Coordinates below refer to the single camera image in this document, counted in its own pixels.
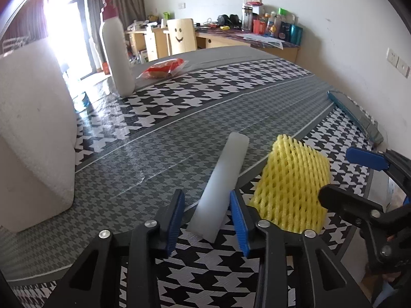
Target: blue gripper pad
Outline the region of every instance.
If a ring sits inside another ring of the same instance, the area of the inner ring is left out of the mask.
[[[238,203],[236,192],[233,190],[230,192],[230,208],[231,216],[234,222],[234,228],[237,234],[238,245],[245,257],[248,257],[250,252],[250,246],[248,244],[248,229],[245,225],[244,217],[241,212],[240,205]]]
[[[386,170],[389,167],[388,162],[381,154],[357,147],[348,148],[345,158],[350,163],[356,163],[378,171]]]
[[[182,221],[182,216],[184,213],[185,207],[185,197],[184,193],[180,191],[177,199],[177,205],[175,206],[175,210],[173,213],[173,217],[171,218],[170,226],[169,226],[169,236],[167,238],[167,256],[170,257],[171,253],[175,249],[175,245],[177,244],[178,234],[180,233],[180,226]]]

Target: desk drawer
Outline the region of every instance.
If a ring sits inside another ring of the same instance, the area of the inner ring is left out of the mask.
[[[147,47],[148,60],[153,61],[158,59],[155,35],[149,32],[145,35],[145,46]]]
[[[219,37],[218,39],[214,38],[206,38],[205,39],[205,48],[214,48],[214,47],[223,47],[223,46],[237,46],[237,45],[243,45],[243,46],[250,46],[250,44],[240,42],[240,41],[234,41],[232,39],[228,38],[221,38]]]

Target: white foam block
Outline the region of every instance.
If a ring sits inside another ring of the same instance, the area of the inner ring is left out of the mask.
[[[73,202],[77,122],[49,40],[0,57],[0,225],[18,232]]]
[[[204,189],[187,230],[213,243],[230,204],[249,138],[232,132]]]

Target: wall outlet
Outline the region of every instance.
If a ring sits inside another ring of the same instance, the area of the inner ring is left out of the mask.
[[[399,72],[404,75],[406,78],[408,77],[408,72],[410,70],[410,67],[405,63],[404,60],[402,60],[401,58],[398,60],[398,65],[397,65],[397,69],[399,70]]]
[[[391,65],[396,67],[398,63],[398,58],[399,58],[398,54],[396,54],[392,49],[388,48],[387,60],[389,61],[389,63],[391,63]]]

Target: plastic container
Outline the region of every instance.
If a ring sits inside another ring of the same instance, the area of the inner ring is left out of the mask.
[[[273,33],[274,38],[278,38],[278,35],[280,34],[280,29],[281,29],[281,22],[283,21],[284,16],[281,14],[278,14],[274,20],[274,28],[275,31]]]
[[[290,26],[290,43],[300,46],[301,38],[303,36],[303,28],[292,24]]]
[[[275,28],[274,28],[275,16],[276,16],[275,11],[272,11],[272,12],[271,12],[271,16],[270,16],[270,18],[268,19],[267,26],[266,26],[266,35],[269,35],[270,37],[274,37],[274,32],[275,32]]]
[[[100,37],[108,67],[118,94],[130,96],[134,92],[134,78],[130,69],[123,25],[118,18],[117,8],[111,0],[103,0],[101,10]]]
[[[241,29],[243,31],[253,30],[253,7],[243,5],[242,6],[242,23]]]
[[[253,32],[257,35],[263,35],[266,29],[266,24],[264,21],[261,20],[254,20],[253,21]]]
[[[290,27],[291,24],[287,23],[287,22],[281,22],[281,27],[280,27],[280,32],[278,34],[278,38],[289,42],[290,41]]]
[[[283,8],[278,8],[278,15],[283,15],[283,16],[287,15],[287,10]]]

